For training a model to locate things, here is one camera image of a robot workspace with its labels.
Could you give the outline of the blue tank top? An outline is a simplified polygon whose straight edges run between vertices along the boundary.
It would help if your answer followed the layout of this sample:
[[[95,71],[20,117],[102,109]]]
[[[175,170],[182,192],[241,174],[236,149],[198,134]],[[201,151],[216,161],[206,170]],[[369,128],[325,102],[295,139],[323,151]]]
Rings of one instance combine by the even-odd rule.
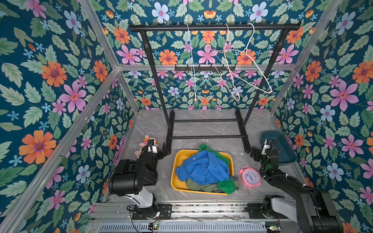
[[[190,179],[193,182],[206,185],[224,182],[230,179],[230,161],[221,154],[202,150],[183,161],[175,172],[182,182]]]

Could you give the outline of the pink wire hanger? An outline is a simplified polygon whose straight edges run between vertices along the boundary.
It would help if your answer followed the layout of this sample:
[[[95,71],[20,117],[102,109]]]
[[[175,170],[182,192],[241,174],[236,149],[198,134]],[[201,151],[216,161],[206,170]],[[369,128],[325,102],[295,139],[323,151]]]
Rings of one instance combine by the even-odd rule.
[[[226,52],[227,52],[227,45],[228,45],[228,38],[229,38],[230,29],[229,29],[229,25],[228,25],[227,23],[225,23],[224,25],[225,25],[225,27],[226,27],[226,34],[227,34],[227,36],[226,36],[226,40],[225,40],[225,43],[224,43],[224,46],[223,46],[223,50],[212,49],[212,51],[214,51],[214,52],[216,52],[216,53],[222,53],[222,54],[223,54],[223,57],[224,57],[224,61],[225,61],[225,63],[223,63],[223,60],[221,60],[220,58],[218,58],[218,59],[220,59],[220,61],[222,62],[221,70],[222,70],[223,68],[227,68],[228,73],[230,74],[230,80],[231,80],[231,84],[232,84],[233,90],[238,91],[238,88],[235,86],[235,83],[234,83],[234,76],[235,76],[235,75],[234,75],[233,71],[231,70],[230,65],[229,65],[229,62],[228,62],[228,59],[227,59],[227,57],[226,57]],[[236,94],[234,94],[234,93],[232,92],[232,90],[231,90],[231,88],[228,86],[226,80],[223,79],[223,77],[222,77],[220,71],[218,70],[218,68],[216,67],[215,63],[213,63],[213,66],[214,66],[215,70],[217,71],[217,73],[219,74],[219,76],[220,76],[220,78],[221,78],[223,84],[225,85],[225,87],[227,88],[227,90],[229,91],[229,93],[232,95],[234,101],[238,103],[238,102],[241,100],[240,95],[236,96]]]

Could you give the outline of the olive green tank top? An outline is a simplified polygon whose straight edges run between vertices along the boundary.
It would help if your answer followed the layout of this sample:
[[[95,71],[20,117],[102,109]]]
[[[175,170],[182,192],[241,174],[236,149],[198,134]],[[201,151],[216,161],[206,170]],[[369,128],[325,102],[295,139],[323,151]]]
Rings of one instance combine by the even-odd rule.
[[[186,186],[192,191],[232,194],[239,190],[239,179],[236,176],[230,176],[228,180],[211,184],[198,184],[191,179],[187,179]]]

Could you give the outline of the light blue wire hanger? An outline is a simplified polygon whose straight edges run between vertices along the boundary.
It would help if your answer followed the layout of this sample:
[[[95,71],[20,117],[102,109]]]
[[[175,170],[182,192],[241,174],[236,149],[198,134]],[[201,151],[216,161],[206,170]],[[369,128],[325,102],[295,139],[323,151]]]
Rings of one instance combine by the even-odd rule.
[[[196,82],[197,82],[197,78],[196,78],[196,71],[195,71],[195,63],[194,63],[194,58],[193,58],[193,46],[192,46],[192,39],[191,39],[191,31],[189,29],[189,25],[187,24],[187,33],[188,33],[188,36],[189,36],[189,43],[190,43],[190,59],[191,59],[191,63],[190,63],[190,66],[191,66],[191,72],[192,72],[192,80],[193,80],[193,93],[194,93],[194,102],[196,103],[197,102],[197,87],[196,87]]]

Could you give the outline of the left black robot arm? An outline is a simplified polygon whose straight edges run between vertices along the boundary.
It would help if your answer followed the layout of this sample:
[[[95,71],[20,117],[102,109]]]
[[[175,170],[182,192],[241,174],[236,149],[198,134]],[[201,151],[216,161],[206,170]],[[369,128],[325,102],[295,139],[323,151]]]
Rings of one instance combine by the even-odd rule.
[[[138,213],[147,219],[158,214],[157,200],[146,187],[154,186],[158,180],[157,164],[165,157],[158,147],[157,140],[147,138],[137,151],[137,160],[120,160],[108,181],[110,194],[129,199],[132,213]]]

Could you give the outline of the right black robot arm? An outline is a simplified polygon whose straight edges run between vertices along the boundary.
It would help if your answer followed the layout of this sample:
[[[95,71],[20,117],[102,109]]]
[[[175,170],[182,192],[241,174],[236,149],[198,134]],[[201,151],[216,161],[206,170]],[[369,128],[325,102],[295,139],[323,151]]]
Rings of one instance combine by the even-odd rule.
[[[266,141],[263,148],[252,147],[250,157],[261,164],[261,178],[287,193],[294,202],[279,195],[266,195],[262,203],[265,217],[286,216],[303,233],[342,233],[343,225],[328,191],[300,182],[279,168],[277,140]]]

